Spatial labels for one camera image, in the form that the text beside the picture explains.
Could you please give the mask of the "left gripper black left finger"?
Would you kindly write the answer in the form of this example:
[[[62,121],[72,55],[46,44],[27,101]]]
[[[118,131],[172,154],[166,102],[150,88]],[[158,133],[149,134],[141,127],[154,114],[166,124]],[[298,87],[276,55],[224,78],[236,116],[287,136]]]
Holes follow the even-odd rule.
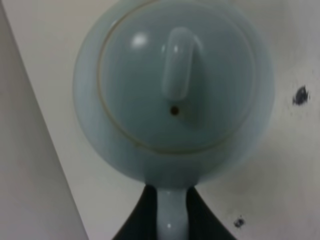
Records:
[[[146,185],[142,194],[113,240],[156,240],[157,239],[157,192]]]

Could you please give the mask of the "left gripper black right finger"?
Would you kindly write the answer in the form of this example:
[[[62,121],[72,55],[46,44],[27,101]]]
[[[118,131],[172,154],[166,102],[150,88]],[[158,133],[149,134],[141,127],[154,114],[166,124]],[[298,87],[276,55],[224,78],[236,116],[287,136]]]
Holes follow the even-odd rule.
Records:
[[[186,206],[190,240],[235,240],[206,205],[195,187],[187,191]]]

